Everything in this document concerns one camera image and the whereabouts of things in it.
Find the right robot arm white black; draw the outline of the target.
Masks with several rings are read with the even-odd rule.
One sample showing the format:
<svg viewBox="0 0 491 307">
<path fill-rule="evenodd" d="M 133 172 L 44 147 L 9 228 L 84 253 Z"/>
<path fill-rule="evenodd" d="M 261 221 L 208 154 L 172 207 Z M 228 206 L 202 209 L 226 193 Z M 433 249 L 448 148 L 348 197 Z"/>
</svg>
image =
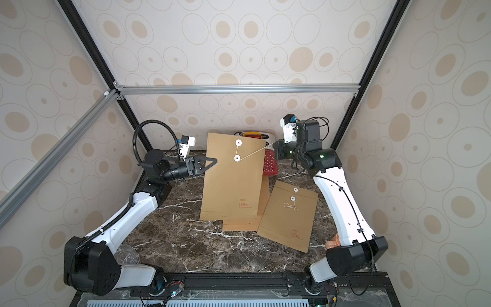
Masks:
<svg viewBox="0 0 491 307">
<path fill-rule="evenodd" d="M 359 210 L 336 151 L 323 147 L 322 125 L 327 125 L 326 118 L 298 120 L 286 115 L 280 120 L 283 138 L 273 144 L 277 160 L 292 160 L 294 168 L 302 166 L 305 175 L 313 179 L 337 227 L 340 245 L 327 249 L 321 260 L 305 269 L 310 292 L 364 268 L 375 272 L 376 261 L 388 249 L 386 238 L 375 234 Z"/>
</svg>

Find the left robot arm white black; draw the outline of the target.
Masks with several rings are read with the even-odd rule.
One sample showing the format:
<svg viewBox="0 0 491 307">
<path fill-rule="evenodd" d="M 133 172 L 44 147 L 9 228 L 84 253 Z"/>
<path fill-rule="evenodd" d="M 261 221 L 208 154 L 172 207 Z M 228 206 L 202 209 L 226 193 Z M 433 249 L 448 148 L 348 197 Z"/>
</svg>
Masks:
<svg viewBox="0 0 491 307">
<path fill-rule="evenodd" d="M 166 277 L 157 266 L 121 265 L 115 254 L 121 243 L 169 196 L 171 182 L 201 175 L 217 164 L 205 156 L 179 161 L 151 150 L 140 162 L 147 177 L 130 193 L 129 200 L 114 216 L 84 237 L 73 237 L 65 244 L 63 281 L 81 292 L 106 295 L 112 290 L 145 287 L 158 296 L 164 292 Z"/>
</svg>

